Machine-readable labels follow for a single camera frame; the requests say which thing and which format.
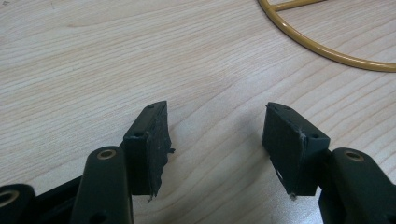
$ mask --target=wood grain surface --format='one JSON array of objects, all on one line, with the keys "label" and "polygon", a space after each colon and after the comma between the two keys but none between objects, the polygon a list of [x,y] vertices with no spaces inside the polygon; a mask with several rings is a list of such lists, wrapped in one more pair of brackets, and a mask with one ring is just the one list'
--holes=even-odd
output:
[{"label": "wood grain surface", "polygon": [[[396,1],[282,11],[303,34],[396,63]],[[135,223],[321,223],[291,201],[261,146],[265,105],[289,105],[396,183],[396,74],[334,63],[281,33],[255,0],[0,2],[0,184],[43,193],[118,145],[167,100],[176,153]]]}]

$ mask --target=gold wire frame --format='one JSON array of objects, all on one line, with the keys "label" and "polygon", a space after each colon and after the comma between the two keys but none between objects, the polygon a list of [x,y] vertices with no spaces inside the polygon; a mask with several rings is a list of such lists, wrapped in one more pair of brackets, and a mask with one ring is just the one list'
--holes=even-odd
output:
[{"label": "gold wire frame", "polygon": [[326,48],[323,45],[320,45],[319,43],[309,39],[305,35],[302,35],[298,31],[296,31],[293,27],[291,27],[277,14],[277,12],[281,10],[306,6],[309,4],[318,3],[322,1],[325,0],[294,0],[294,1],[275,4],[275,5],[270,5],[268,3],[268,0],[259,0],[259,3],[260,6],[262,6],[262,9],[264,10],[265,14],[267,14],[270,20],[281,31],[283,31],[283,33],[285,33],[291,39],[303,45],[307,49],[310,49],[323,57],[326,57],[338,63],[343,63],[352,67],[357,67],[357,68],[372,70],[377,72],[396,72],[396,63],[381,63],[381,62],[364,60],[340,53],[333,49]]}]

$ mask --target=wooden table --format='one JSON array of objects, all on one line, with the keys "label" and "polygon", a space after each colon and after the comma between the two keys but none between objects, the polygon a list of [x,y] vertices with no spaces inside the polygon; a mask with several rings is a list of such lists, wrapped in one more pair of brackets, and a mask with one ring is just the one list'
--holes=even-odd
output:
[{"label": "wooden table", "polygon": [[[280,13],[325,46],[396,63],[396,1],[326,1]],[[0,183],[37,194],[118,145],[167,100],[177,150],[135,223],[321,223],[293,202],[261,146],[265,105],[289,105],[396,182],[396,74],[347,67],[281,33],[257,1],[0,4]]]}]

